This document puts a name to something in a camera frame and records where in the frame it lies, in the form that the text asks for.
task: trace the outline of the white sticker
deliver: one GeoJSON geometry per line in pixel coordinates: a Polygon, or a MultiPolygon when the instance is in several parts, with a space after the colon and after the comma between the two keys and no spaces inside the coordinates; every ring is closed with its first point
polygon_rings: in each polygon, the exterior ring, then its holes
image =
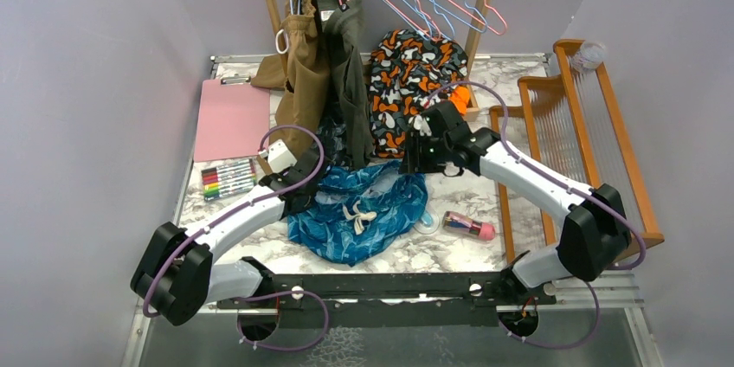
{"type": "Polygon", "coordinates": [[[322,10],[321,11],[321,21],[326,22],[329,20],[329,18],[332,17],[332,14],[334,13],[333,10],[322,10]]]}

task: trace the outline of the camouflage fabric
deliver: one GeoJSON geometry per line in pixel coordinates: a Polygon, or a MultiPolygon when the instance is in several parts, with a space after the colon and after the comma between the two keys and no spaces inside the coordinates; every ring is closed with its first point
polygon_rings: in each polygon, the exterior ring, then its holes
{"type": "Polygon", "coordinates": [[[367,91],[376,156],[402,157],[410,117],[423,110],[435,89],[466,78],[467,62],[464,49],[448,39],[432,42],[407,29],[383,38],[371,55],[367,91]]]}

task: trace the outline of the clipboard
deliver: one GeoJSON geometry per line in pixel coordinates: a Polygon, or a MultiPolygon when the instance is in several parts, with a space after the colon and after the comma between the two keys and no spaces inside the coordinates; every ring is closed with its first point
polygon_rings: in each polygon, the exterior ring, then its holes
{"type": "Polygon", "coordinates": [[[194,162],[256,156],[270,128],[270,91],[248,77],[205,80],[194,162]]]}

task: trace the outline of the cable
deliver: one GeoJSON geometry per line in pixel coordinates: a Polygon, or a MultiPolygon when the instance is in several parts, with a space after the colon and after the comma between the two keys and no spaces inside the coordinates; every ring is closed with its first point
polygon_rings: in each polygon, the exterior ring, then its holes
{"type": "Polygon", "coordinates": [[[514,334],[513,332],[507,329],[505,324],[502,324],[501,322],[499,324],[502,325],[502,328],[504,328],[505,331],[507,331],[507,336],[515,338],[518,341],[520,341],[521,343],[528,344],[533,347],[545,348],[546,350],[570,350],[576,347],[580,347],[588,343],[596,335],[596,330],[599,327],[599,321],[602,318],[602,309],[599,306],[599,297],[596,296],[596,291],[594,291],[594,288],[591,287],[591,285],[588,282],[583,282],[583,283],[591,291],[591,296],[594,298],[594,308],[596,310],[596,315],[594,317],[594,324],[591,326],[591,329],[589,330],[589,332],[586,334],[584,338],[579,339],[575,343],[572,343],[572,344],[537,343],[537,342],[527,340],[526,337],[520,337],[519,335],[514,334]]]}
{"type": "Polygon", "coordinates": [[[321,299],[320,296],[318,296],[316,293],[308,292],[308,291],[284,291],[284,292],[277,292],[277,293],[270,293],[269,295],[262,295],[257,296],[253,298],[245,298],[244,300],[246,302],[257,302],[259,300],[265,300],[265,299],[272,299],[272,298],[279,298],[281,296],[286,295],[294,295],[294,294],[303,294],[310,296],[314,298],[319,305],[321,305],[321,309],[324,310],[324,327],[321,329],[321,333],[319,334],[316,339],[314,339],[312,342],[304,345],[300,345],[298,347],[280,347],[278,345],[270,345],[270,344],[259,344],[260,341],[250,341],[247,337],[245,337],[244,332],[242,332],[242,325],[240,322],[240,319],[237,319],[237,332],[240,334],[240,344],[247,343],[251,344],[253,346],[253,349],[257,349],[258,347],[265,348],[267,350],[273,350],[273,351],[284,351],[284,352],[296,352],[296,351],[303,351],[308,350],[309,348],[313,347],[314,345],[321,342],[321,340],[326,337],[326,334],[329,332],[329,308],[326,307],[326,303],[323,299],[321,299]]]}
{"type": "Polygon", "coordinates": [[[256,203],[258,203],[258,202],[260,202],[262,200],[267,200],[268,198],[273,198],[275,196],[280,196],[280,195],[285,194],[287,192],[290,192],[290,191],[293,191],[293,190],[297,190],[298,188],[300,188],[300,187],[308,184],[309,181],[311,181],[319,173],[319,171],[321,170],[321,166],[324,164],[324,157],[325,157],[325,154],[324,154],[324,146],[321,144],[321,141],[319,140],[319,137],[317,137],[316,134],[314,134],[313,132],[309,131],[305,127],[301,127],[301,126],[297,126],[297,125],[280,125],[280,126],[276,126],[276,127],[272,128],[272,129],[270,129],[269,131],[267,131],[267,133],[265,133],[265,136],[263,136],[262,137],[262,140],[260,141],[260,150],[262,151],[264,149],[264,146],[265,146],[265,142],[267,140],[267,137],[269,137],[273,132],[277,132],[277,131],[282,130],[282,129],[296,129],[296,130],[302,131],[305,134],[307,134],[308,136],[310,136],[313,139],[314,142],[316,142],[316,146],[319,148],[319,162],[316,164],[316,167],[313,169],[313,171],[311,171],[310,174],[308,174],[308,176],[306,178],[304,178],[300,182],[297,182],[297,183],[295,183],[293,185],[290,185],[290,186],[288,186],[288,187],[286,187],[286,188],[284,188],[282,190],[276,190],[274,192],[271,192],[270,194],[266,194],[264,196],[258,196],[257,198],[255,198],[252,201],[246,201],[245,203],[242,203],[242,204],[237,205],[236,207],[234,207],[230,211],[222,214],[221,216],[217,217],[214,221],[210,222],[207,227],[204,227],[204,228],[198,230],[196,233],[194,233],[193,235],[189,236],[189,238],[187,238],[180,245],[178,245],[178,247],[176,248],[176,250],[174,250],[173,253],[171,253],[171,255],[168,256],[168,259],[166,259],[166,261],[164,262],[164,264],[160,268],[160,270],[158,270],[158,273],[153,278],[153,282],[151,282],[151,286],[148,288],[148,292],[145,293],[145,299],[143,299],[143,314],[146,317],[148,317],[148,318],[155,318],[158,315],[160,315],[160,312],[150,312],[150,309],[149,308],[150,308],[150,305],[151,305],[151,300],[153,298],[153,294],[155,293],[156,289],[158,288],[158,283],[161,281],[161,279],[163,279],[166,271],[173,264],[173,261],[192,242],[194,242],[194,240],[196,240],[201,235],[204,235],[205,233],[208,233],[209,230],[213,229],[218,224],[221,224],[223,221],[227,220],[234,213],[240,211],[241,209],[245,209],[245,208],[247,208],[247,207],[249,207],[249,206],[251,206],[253,204],[256,204],[256,203]]]}
{"type": "Polygon", "coordinates": [[[474,81],[468,81],[468,80],[465,80],[465,81],[455,81],[453,83],[449,83],[449,84],[447,84],[445,86],[442,86],[442,87],[436,89],[434,92],[432,92],[428,96],[428,103],[430,103],[430,101],[438,93],[443,92],[444,90],[446,90],[447,88],[452,87],[452,86],[474,86],[474,87],[479,87],[479,88],[481,88],[483,90],[487,90],[487,92],[489,92],[489,94],[491,94],[492,96],[494,96],[494,98],[497,99],[497,101],[499,101],[499,104],[502,106],[502,115],[503,116],[502,116],[502,124],[499,127],[499,141],[502,143],[502,145],[505,147],[505,150],[507,151],[507,153],[511,157],[513,157],[516,161],[518,161],[518,162],[522,163],[523,165],[525,165],[526,167],[528,167],[531,171],[534,171],[539,176],[547,179],[548,181],[554,183],[555,185],[561,187],[562,189],[564,189],[564,190],[566,190],[568,192],[572,192],[572,193],[574,193],[574,194],[582,197],[585,200],[591,201],[594,205],[596,205],[600,209],[603,209],[604,211],[606,211],[607,213],[609,213],[612,217],[614,217],[617,221],[619,221],[622,224],[624,224],[624,226],[629,229],[630,233],[632,233],[632,235],[634,236],[634,239],[637,241],[637,245],[640,247],[640,255],[637,256],[637,260],[633,261],[632,263],[629,263],[627,265],[617,265],[617,264],[614,264],[614,266],[608,268],[609,270],[629,270],[629,269],[634,269],[635,267],[638,267],[645,260],[645,257],[647,256],[647,248],[645,246],[645,242],[642,240],[642,236],[640,235],[640,232],[637,229],[635,229],[633,227],[632,223],[630,223],[625,217],[623,217],[621,214],[619,214],[614,209],[612,209],[611,207],[609,207],[607,204],[602,203],[598,199],[596,199],[593,196],[591,196],[588,192],[583,192],[583,191],[578,190],[578,189],[576,189],[574,187],[570,187],[568,184],[564,183],[563,181],[561,181],[561,180],[553,177],[551,174],[549,174],[549,173],[545,172],[544,170],[538,168],[535,164],[523,160],[522,157],[520,157],[520,155],[517,152],[515,152],[514,149],[512,149],[510,147],[510,145],[507,143],[507,137],[505,136],[506,129],[507,129],[507,121],[508,121],[508,118],[510,117],[510,113],[509,113],[509,111],[507,109],[507,105],[505,104],[505,101],[502,100],[501,97],[499,97],[499,94],[497,94],[497,92],[495,92],[494,90],[492,90],[490,87],[485,86],[484,84],[477,83],[477,82],[474,82],[474,81]]]}

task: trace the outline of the blue drawstring bag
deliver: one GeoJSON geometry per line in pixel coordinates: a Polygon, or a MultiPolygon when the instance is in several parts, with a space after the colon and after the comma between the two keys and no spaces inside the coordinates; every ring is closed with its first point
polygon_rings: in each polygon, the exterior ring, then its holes
{"type": "Polygon", "coordinates": [[[410,231],[428,200],[425,176],[401,175],[399,167],[400,161],[353,172],[333,167],[319,184],[316,204],[288,217],[288,238],[350,266],[382,252],[410,231]]]}

